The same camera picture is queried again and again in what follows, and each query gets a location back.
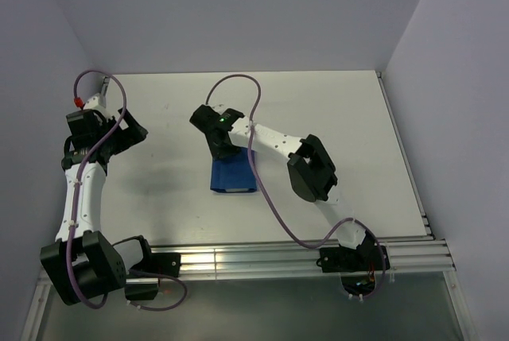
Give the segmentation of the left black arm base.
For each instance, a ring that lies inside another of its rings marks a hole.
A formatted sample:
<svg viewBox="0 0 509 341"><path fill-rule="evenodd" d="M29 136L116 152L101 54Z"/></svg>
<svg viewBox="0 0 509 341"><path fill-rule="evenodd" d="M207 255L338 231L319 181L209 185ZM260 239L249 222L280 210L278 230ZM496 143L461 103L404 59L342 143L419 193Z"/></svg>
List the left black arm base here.
<svg viewBox="0 0 509 341"><path fill-rule="evenodd" d="M151 254L149 261L139 262L131 269L143 273L163 274L179 277L181 255L179 253ZM124 288L125 297L131 301L153 300L159 290L160 282L155 283L127 283Z"/></svg>

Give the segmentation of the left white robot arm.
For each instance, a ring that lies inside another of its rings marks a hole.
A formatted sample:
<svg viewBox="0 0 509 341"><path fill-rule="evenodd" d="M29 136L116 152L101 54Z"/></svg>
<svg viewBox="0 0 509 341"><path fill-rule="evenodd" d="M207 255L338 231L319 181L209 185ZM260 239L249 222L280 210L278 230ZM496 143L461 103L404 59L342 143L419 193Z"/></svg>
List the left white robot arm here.
<svg viewBox="0 0 509 341"><path fill-rule="evenodd" d="M66 305L84 302L126 285L129 271L150 264L149 243L135 235L117 245L100 230L103 186L110 159L148 134L126 109L108 118L97 109L68 114L71 131L61 161L66 178L64 216L54 243L41 248L41 264Z"/></svg>

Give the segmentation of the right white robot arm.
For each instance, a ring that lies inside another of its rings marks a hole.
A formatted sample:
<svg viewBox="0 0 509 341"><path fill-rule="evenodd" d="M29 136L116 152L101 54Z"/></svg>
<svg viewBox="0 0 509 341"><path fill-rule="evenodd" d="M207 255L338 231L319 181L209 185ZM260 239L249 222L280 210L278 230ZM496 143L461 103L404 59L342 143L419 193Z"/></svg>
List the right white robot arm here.
<svg viewBox="0 0 509 341"><path fill-rule="evenodd" d="M254 122L237 110L227 108L218 112L204 104L192 113L189 121L205 136L213 159L225 160L242 148L247 150L248 164L270 210L299 246L316 250L334 237L341 248L348 250L351 258L364 261L376 251L380 261L385 262L379 240L365 224L353 217L352 209L344 202L336 166L317 136L291 136ZM281 160L286 165L293 192L317 207L327 219L336 220L322 240L315 243L300 240L286 225L256 169L254 153L269 154Z"/></svg>

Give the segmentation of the blue surgical drape cloth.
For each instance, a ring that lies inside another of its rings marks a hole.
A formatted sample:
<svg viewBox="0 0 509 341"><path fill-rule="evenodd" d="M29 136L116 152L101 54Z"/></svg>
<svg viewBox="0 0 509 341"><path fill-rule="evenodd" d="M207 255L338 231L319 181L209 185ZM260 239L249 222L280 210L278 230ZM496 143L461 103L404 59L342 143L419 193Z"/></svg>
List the blue surgical drape cloth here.
<svg viewBox="0 0 509 341"><path fill-rule="evenodd" d="M258 190L247 148L234 156L213 159L210 189L217 193L252 193Z"/></svg>

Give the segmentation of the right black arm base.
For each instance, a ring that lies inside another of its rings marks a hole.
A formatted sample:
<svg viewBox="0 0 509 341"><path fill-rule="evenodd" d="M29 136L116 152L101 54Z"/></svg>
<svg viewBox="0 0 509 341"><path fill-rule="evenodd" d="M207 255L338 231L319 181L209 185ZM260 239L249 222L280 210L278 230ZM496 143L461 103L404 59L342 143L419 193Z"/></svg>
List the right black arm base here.
<svg viewBox="0 0 509 341"><path fill-rule="evenodd" d="M323 273L357 273L388 270L390 261L385 246L377 246L367 235L355 249L330 246L319 249L316 265Z"/></svg>

